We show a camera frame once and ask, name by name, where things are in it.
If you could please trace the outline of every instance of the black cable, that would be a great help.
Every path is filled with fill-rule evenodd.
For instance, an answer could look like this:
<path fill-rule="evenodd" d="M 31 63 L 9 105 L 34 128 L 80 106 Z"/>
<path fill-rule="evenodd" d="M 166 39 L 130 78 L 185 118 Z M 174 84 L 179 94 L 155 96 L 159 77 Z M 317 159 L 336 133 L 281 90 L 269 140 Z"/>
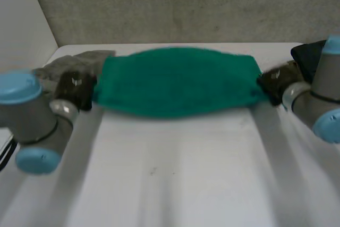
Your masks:
<path fill-rule="evenodd" d="M 11 141 L 8 142 L 8 144 L 6 145 L 6 147 L 4 148 L 2 153 L 0 154 L 0 161 L 1 161 L 0 171 L 2 171 L 6 167 L 11 156 L 13 155 L 17 145 L 18 145 L 18 143 L 14 140 L 14 138 L 12 138 Z"/>

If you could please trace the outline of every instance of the black object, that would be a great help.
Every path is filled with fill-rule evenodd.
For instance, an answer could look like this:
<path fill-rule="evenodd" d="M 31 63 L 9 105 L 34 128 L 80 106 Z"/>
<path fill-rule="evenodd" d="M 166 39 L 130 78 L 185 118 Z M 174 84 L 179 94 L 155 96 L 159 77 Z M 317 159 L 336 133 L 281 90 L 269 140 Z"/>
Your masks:
<path fill-rule="evenodd" d="M 291 49 L 293 59 L 299 65 L 301 74 L 306 82 L 312 84 L 321 57 L 322 48 L 326 41 L 299 45 Z"/>
<path fill-rule="evenodd" d="M 97 84 L 95 75 L 88 72 L 66 71 L 59 80 L 54 92 L 55 99 L 64 99 L 73 103 L 78 110 L 92 109 L 92 96 Z"/>
<path fill-rule="evenodd" d="M 258 85 L 269 96 L 272 106 L 282 103 L 282 96 L 289 85 L 303 81 L 297 65 L 291 61 L 286 65 L 273 68 L 257 79 Z"/>
<path fill-rule="evenodd" d="M 14 140 L 14 138 L 12 138 L 0 154 L 0 171 L 2 171 L 6 167 L 17 145 L 18 143 Z"/>

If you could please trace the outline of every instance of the gray wall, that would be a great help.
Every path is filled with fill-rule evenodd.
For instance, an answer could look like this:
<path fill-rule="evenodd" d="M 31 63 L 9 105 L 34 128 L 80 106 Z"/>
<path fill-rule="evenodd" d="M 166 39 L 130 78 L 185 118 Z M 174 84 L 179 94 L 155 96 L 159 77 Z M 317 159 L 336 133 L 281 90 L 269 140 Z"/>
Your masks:
<path fill-rule="evenodd" d="M 302 42 L 339 27 L 340 0 L 38 0 L 60 46 Z"/>

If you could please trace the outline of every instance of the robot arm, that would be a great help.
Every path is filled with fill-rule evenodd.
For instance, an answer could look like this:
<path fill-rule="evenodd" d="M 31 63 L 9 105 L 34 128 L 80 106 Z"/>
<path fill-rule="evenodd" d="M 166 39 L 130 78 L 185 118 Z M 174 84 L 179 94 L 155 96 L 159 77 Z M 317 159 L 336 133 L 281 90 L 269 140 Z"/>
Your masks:
<path fill-rule="evenodd" d="M 312 85 L 287 70 L 287 66 L 275 68 L 258 81 L 266 92 L 275 91 L 271 93 L 274 101 L 283 103 L 317 137 L 340 143 L 340 37 L 330 36 L 327 40 Z"/>
<path fill-rule="evenodd" d="M 29 174 L 49 174 L 59 165 L 79 110 L 91 109 L 96 78 L 79 71 L 64 72 L 48 103 L 31 73 L 0 75 L 0 114 L 20 144 L 17 167 Z"/>

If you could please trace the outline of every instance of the white wall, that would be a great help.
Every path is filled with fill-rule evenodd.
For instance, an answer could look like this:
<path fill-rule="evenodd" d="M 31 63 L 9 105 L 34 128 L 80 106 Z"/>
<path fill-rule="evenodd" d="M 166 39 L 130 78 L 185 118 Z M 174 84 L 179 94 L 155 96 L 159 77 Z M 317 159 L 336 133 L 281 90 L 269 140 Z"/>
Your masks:
<path fill-rule="evenodd" d="M 0 72 L 41 66 L 56 50 L 37 0 L 0 0 Z"/>

